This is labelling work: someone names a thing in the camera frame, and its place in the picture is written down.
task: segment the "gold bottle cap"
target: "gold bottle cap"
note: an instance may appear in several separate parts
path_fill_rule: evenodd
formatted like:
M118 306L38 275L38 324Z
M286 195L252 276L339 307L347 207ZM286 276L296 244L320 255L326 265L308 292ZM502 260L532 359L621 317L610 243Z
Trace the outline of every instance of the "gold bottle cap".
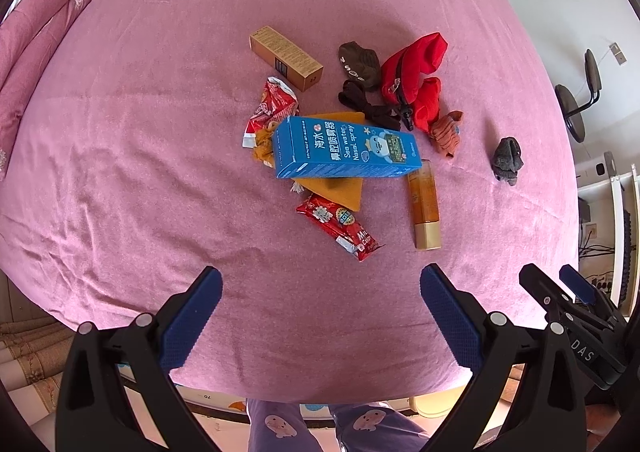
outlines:
M418 250L436 250L442 247L440 221L414 225L415 247Z

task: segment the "bottle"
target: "bottle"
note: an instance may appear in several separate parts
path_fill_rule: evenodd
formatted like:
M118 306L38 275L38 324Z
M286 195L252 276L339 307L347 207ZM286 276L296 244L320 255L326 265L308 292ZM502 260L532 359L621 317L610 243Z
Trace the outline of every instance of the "bottle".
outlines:
M414 220L415 247L418 250L435 250L442 247L440 240L440 215L433 170L428 159L422 160L422 168L407 176L411 194Z

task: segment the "bed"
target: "bed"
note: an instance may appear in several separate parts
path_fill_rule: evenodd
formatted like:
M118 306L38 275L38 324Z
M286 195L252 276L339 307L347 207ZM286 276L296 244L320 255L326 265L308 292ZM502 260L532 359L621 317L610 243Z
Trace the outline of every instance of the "bed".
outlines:
M384 247L358 262L308 219L290 182L241 146L274 71L248 36L273 26L324 64L301 114L343 110L337 49L386 60L439 31L446 111L465 113L445 160L418 135L443 247L418 252L404 179L366 180L357 219ZM511 188L490 156L514 136ZM518 285L529 262L577 263L567 134L540 58L507 0L92 0L63 38L0 183L0 268L72 328L155 311L206 264L223 299L186 365L194 388L301 403L402 398L462 384L419 295L437 262L487 310L543 326Z

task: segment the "nasal spray box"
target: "nasal spray box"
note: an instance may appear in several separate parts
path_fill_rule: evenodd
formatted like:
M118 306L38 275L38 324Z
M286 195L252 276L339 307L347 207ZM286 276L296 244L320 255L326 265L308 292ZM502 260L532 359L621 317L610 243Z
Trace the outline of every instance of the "nasal spray box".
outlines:
M273 133L276 176L397 177L422 167L412 134L288 116Z

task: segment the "red pouch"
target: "red pouch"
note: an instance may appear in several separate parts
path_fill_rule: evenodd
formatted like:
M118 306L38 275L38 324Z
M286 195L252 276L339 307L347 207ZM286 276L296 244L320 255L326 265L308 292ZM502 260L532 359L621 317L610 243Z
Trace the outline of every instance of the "red pouch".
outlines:
M255 109L254 115L249 118L249 123L242 137L243 147L255 147L255 133L266 128L271 122L280 123L287 116L298 114L298 99L289 86L276 77L269 77L262 90L260 105Z
M380 245L345 207L313 194L296 212L304 214L358 260L364 260Z

